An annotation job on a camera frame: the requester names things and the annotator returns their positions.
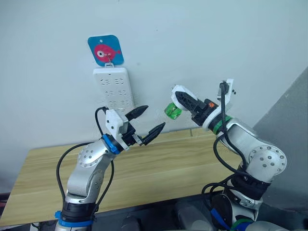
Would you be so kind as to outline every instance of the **pink fish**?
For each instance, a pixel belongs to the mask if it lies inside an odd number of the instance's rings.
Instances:
[[[104,45],[104,44],[99,44],[94,48],[94,55],[102,62],[107,63],[109,62],[108,56],[110,60],[113,60],[116,54],[120,54],[121,51],[115,51],[111,47]]]

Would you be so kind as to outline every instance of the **white wall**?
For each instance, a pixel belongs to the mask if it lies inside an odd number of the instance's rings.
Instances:
[[[173,84],[215,99],[235,78],[229,114],[253,126],[307,65],[306,0],[3,0],[0,2],[0,192],[27,151],[97,139],[101,106],[89,36],[116,35],[141,134],[194,127],[168,120]]]

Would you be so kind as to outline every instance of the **gray wall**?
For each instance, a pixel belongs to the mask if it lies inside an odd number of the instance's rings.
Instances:
[[[264,195],[267,204],[308,211],[308,68],[255,125],[258,135],[280,147],[287,168]]]

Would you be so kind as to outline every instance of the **power outlet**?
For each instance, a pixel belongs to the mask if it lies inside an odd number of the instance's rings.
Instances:
[[[122,109],[125,112],[134,108],[128,72],[125,68],[96,68],[93,75],[109,108]]]

